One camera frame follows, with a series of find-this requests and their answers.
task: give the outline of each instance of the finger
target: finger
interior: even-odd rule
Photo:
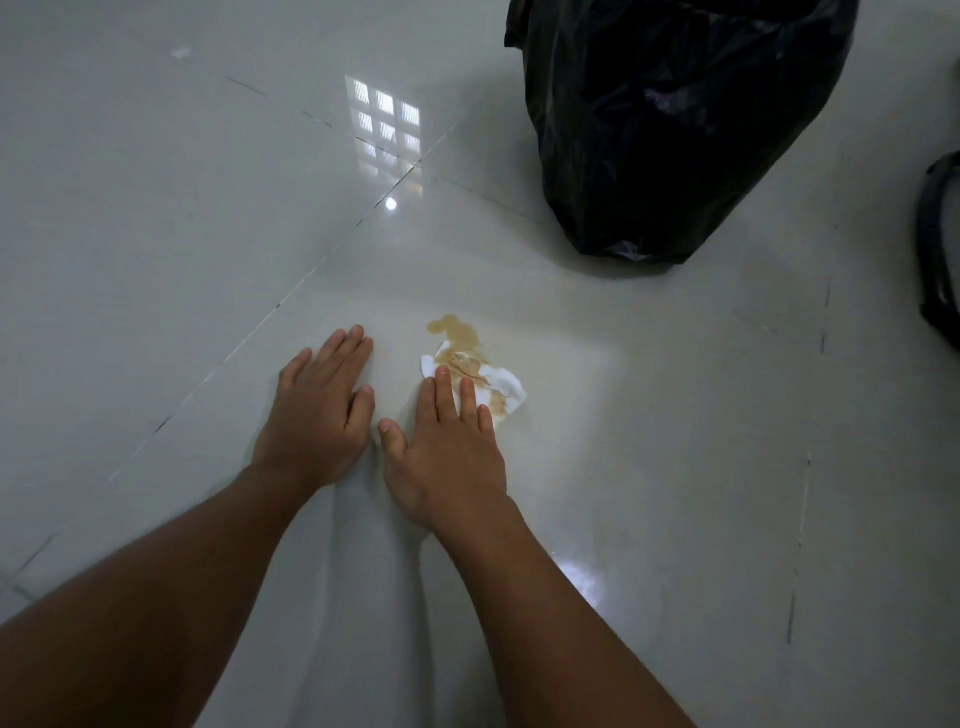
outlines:
[[[469,376],[460,380],[460,419],[477,427],[477,390]]]
[[[437,419],[442,423],[457,419],[457,405],[453,402],[453,382],[450,370],[437,368]]]
[[[420,385],[420,397],[417,399],[417,429],[423,425],[437,422],[436,382],[432,376]]]
[[[360,391],[353,398],[353,405],[350,407],[350,415],[347,419],[347,430],[361,433],[370,431],[370,423],[373,421],[373,410],[376,407],[373,398],[373,388],[370,386],[360,387]]]
[[[323,364],[315,364],[313,376],[320,381],[329,381],[337,373],[344,361],[363,341],[363,327],[355,326],[347,334],[347,337],[340,343],[329,358]]]
[[[480,431],[494,444],[496,444],[496,433],[493,431],[493,413],[486,404],[481,404],[477,411],[477,419],[480,421]]]
[[[387,460],[396,462],[407,452],[407,437],[393,420],[380,420],[380,445]]]
[[[276,383],[276,390],[278,392],[285,392],[296,384],[297,377],[306,369],[311,358],[313,358],[313,352],[309,349],[304,349],[291,359],[290,363],[280,371],[280,379]]]
[[[357,385],[357,379],[363,374],[364,367],[370,361],[370,355],[373,353],[373,340],[367,337],[360,342],[360,345],[350,354],[340,369],[333,375],[333,383],[341,387],[345,392],[352,392],[353,387]]]
[[[317,358],[313,362],[313,369],[320,370],[320,368],[327,362],[327,360],[333,356],[333,353],[340,349],[340,345],[344,343],[344,339],[347,338],[347,332],[342,328],[338,328],[336,331],[330,334],[324,345],[321,347],[320,351],[317,352]]]

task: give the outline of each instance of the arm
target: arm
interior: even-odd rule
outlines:
[[[367,446],[372,347],[354,328],[300,352],[232,484],[0,628],[5,725],[193,725],[290,521]]]
[[[450,373],[420,390],[407,445],[380,423],[386,481],[408,517],[437,535],[467,585],[512,725],[664,726],[693,723],[580,596],[507,496],[490,411]]]

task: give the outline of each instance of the white tile floor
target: white tile floor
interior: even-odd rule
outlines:
[[[960,356],[911,215],[960,148],[954,3],[864,0],[827,110],[659,277],[560,235],[505,0],[9,5],[0,619],[227,482],[336,327],[408,417],[456,313],[528,386],[524,514],[701,725],[952,723]],[[201,725],[502,720],[377,465],[298,517]]]

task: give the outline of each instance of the black object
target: black object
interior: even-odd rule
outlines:
[[[950,181],[960,172],[960,152],[942,158],[929,169],[929,179],[917,210],[917,255],[924,283],[920,312],[927,322],[960,349],[960,313],[944,251],[944,198]]]
[[[587,255],[683,261],[827,102],[859,0],[512,0],[543,192]]]

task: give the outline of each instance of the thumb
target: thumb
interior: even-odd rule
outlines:
[[[380,443],[387,460],[400,460],[407,452],[407,437],[393,420],[380,420]]]

